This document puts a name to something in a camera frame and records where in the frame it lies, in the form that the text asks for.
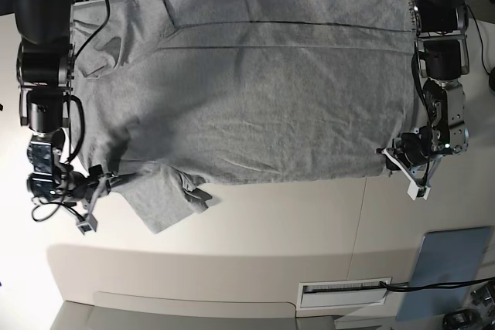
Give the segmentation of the blue-grey board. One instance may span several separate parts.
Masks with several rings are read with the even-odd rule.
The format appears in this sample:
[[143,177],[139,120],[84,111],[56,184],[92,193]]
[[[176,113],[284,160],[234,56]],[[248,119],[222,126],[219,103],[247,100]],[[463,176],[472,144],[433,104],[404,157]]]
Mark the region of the blue-grey board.
[[[490,226],[426,233],[408,280],[412,287],[473,280],[492,234]],[[428,289],[404,296],[397,321],[431,318],[455,311],[467,289]]]

